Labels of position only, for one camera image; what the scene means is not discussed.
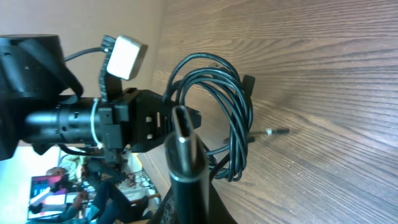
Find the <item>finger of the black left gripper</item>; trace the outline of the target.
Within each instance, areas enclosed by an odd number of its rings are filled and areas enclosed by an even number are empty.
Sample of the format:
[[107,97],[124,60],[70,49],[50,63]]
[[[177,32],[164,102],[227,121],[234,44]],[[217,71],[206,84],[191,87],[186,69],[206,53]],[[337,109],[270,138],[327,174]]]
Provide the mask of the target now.
[[173,107],[168,129],[196,129],[201,126],[201,113],[189,107]]

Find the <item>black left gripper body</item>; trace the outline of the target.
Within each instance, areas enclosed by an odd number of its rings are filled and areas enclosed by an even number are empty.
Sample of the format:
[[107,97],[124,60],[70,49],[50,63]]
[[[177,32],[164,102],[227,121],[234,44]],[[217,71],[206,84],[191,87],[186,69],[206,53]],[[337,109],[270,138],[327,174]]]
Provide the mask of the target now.
[[128,88],[114,101],[99,106],[99,138],[105,149],[147,152],[171,133],[173,101],[150,90]]

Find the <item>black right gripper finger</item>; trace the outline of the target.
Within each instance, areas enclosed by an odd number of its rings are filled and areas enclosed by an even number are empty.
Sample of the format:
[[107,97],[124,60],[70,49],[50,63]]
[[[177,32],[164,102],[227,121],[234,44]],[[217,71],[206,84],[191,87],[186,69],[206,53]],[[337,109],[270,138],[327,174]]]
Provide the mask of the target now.
[[208,159],[202,141],[195,141],[198,165],[190,174],[181,171],[179,143],[172,136],[165,141],[172,186],[148,223],[237,224],[210,182]]

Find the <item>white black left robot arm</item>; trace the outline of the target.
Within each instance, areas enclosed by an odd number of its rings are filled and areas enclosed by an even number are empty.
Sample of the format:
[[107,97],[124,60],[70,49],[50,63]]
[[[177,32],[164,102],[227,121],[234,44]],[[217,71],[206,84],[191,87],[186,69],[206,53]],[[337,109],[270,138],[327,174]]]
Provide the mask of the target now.
[[96,51],[105,55],[101,95],[88,98],[57,35],[1,37],[1,159],[10,159],[24,141],[38,154],[54,145],[98,147],[115,164],[126,146],[147,152],[165,141],[174,128],[174,103],[150,90],[122,88],[138,74],[146,44],[106,35]]

